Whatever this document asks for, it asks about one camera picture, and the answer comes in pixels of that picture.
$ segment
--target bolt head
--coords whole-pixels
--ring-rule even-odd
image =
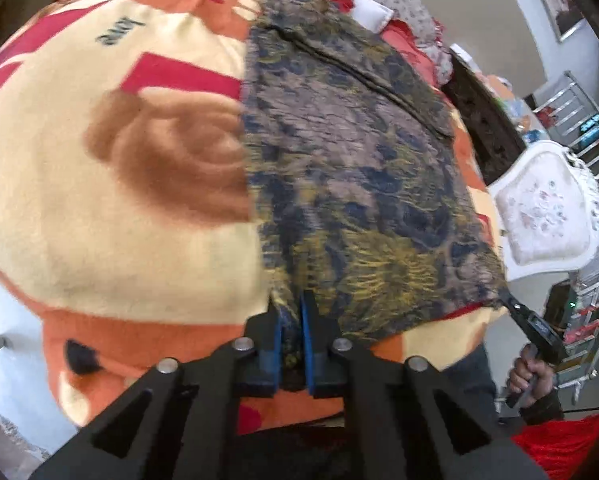
[[[163,373],[163,374],[172,374],[174,371],[177,370],[177,367],[179,366],[178,362],[173,359],[172,357],[167,357],[165,359],[162,359],[159,363],[158,363],[158,371]]]
[[[423,357],[416,355],[408,360],[408,367],[416,372],[423,372],[428,368],[428,361]]]
[[[353,348],[353,342],[345,337],[338,337],[333,341],[333,350],[338,352],[348,352],[351,348]]]
[[[255,344],[249,337],[238,337],[233,341],[233,348],[238,352],[246,352],[253,348],[253,346],[255,346]]]

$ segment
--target white wall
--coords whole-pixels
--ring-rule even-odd
[[[446,43],[459,43],[485,73],[507,78],[527,95],[547,78],[533,34],[516,0],[422,0],[446,27]]]
[[[550,97],[554,83],[564,70],[570,70],[599,104],[599,41],[590,25],[586,23],[559,43],[542,0],[517,2],[529,24],[547,74],[548,83],[534,92],[537,100]]]

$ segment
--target floor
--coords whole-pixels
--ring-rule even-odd
[[[34,446],[55,452],[75,427],[60,411],[47,383],[42,323],[0,286],[0,414]]]

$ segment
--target dark floral cloth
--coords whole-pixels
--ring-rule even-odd
[[[459,175],[445,104],[326,0],[262,5],[244,143],[287,366],[301,357],[303,288],[368,344],[494,300],[502,269]]]

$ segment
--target black handle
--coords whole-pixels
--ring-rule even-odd
[[[514,392],[509,393],[508,397],[506,397],[506,405],[509,408],[514,408],[522,401],[526,400],[532,391],[535,389],[535,385],[537,384],[537,380],[539,377],[537,374],[533,374],[531,380],[529,381],[529,387],[526,388],[521,394],[516,394]]]
[[[537,347],[533,343],[531,343],[531,348],[529,350],[529,354],[532,359],[537,358],[539,355],[539,351],[537,350]],[[529,387],[526,388],[521,394],[516,394],[514,392],[509,393],[509,395],[506,397],[506,405],[509,408],[515,408],[523,400],[526,400],[529,397],[529,395],[532,394],[533,390],[535,389],[538,379],[539,379],[539,377],[537,376],[537,374],[533,374],[533,376],[531,377],[531,380],[529,381]]]

